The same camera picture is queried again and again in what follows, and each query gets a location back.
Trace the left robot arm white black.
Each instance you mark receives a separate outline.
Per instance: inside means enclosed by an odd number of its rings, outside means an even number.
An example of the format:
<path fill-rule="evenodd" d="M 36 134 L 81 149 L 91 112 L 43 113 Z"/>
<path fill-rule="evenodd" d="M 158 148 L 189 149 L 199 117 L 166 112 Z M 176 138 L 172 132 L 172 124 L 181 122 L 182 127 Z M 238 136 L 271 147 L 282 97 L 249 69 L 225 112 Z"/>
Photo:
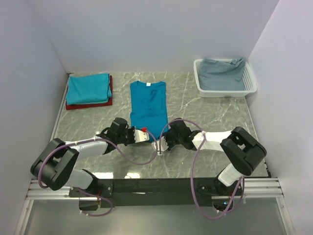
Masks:
<path fill-rule="evenodd" d="M 30 173 L 44 188 L 59 190 L 63 186 L 80 188 L 87 197 L 97 193 L 97 178 L 87 170 L 74 168 L 78 158 L 108 154 L 115 145 L 139 141 L 139 131 L 129 127 L 125 119 L 117 117 L 110 127 L 94 137 L 78 142 L 55 138 L 49 142 L 30 168 Z"/>

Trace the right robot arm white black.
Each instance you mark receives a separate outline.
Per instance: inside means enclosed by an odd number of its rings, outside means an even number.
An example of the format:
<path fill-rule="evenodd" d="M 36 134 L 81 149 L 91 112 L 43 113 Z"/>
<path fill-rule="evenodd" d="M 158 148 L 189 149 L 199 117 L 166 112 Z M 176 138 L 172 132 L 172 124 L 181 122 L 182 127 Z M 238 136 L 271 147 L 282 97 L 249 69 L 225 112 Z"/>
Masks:
<path fill-rule="evenodd" d="M 169 151 L 176 145 L 193 151 L 224 152 L 230 164 L 218 174 L 214 184 L 219 195 L 228 194 L 235 181 L 250 176 L 267 155 L 265 147 L 243 127 L 238 126 L 225 132 L 206 132 L 201 128 L 192 131 L 186 122 L 192 123 L 181 118 L 169 122 L 158 140 L 153 142 L 153 148 L 158 153 Z"/>

